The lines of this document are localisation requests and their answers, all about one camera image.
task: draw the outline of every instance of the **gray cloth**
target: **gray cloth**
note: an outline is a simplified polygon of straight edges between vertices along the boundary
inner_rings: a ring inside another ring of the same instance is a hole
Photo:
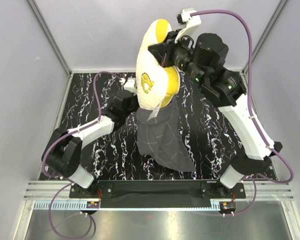
[[[148,121],[151,110],[139,108],[137,140],[139,153],[150,155],[161,166],[179,172],[194,172],[196,168],[178,134],[179,108],[175,98],[157,117]]]

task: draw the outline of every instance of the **shiny floor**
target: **shiny floor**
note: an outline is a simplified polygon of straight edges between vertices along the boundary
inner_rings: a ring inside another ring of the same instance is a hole
[[[239,202],[238,210],[247,202]],[[64,221],[74,211],[52,211],[57,230],[80,237],[89,227],[82,215]],[[292,240],[279,202],[256,202],[246,213],[234,217],[206,216],[186,211],[99,211],[93,214],[93,230],[87,240]],[[32,214],[26,240],[60,240],[50,228],[47,210]]]

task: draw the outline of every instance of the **black marble tabletop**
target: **black marble tabletop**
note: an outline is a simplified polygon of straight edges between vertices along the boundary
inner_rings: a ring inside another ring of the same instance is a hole
[[[135,73],[117,73],[134,77]],[[75,128],[98,117],[93,91],[95,73],[75,73],[64,106],[60,126]],[[97,80],[101,108],[104,110],[122,84],[109,74]],[[216,179],[230,158],[243,148],[228,120],[199,92],[195,83],[181,74],[176,100],[179,104],[179,134],[195,164],[195,172],[178,172],[158,165],[148,155],[140,155],[134,114],[116,132],[103,136],[82,150],[81,165],[100,180],[179,180]],[[272,167],[265,173],[274,178]],[[55,180],[41,174],[40,180]]]

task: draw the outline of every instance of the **yellow embroidered emblem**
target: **yellow embroidered emblem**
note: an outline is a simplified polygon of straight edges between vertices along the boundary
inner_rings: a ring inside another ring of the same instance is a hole
[[[142,73],[141,75],[141,86],[143,88],[143,91],[148,94],[149,91],[151,91],[151,88],[154,86],[155,82],[151,81],[148,74],[146,74],[145,72]]]

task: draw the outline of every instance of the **white wall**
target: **white wall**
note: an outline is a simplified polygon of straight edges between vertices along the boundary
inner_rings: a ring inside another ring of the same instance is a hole
[[[152,21],[167,19],[178,29],[176,14],[231,10],[248,23],[254,44],[279,0],[35,0],[72,70],[135,69],[143,35]],[[197,33],[213,32],[229,46],[226,66],[241,69],[248,60],[245,30],[231,16],[203,16]]]
[[[67,76],[25,0],[0,0],[0,240],[39,174]]]
[[[300,0],[289,1],[253,66],[259,116],[294,169],[291,188],[300,214]],[[279,173],[289,177],[283,164]]]

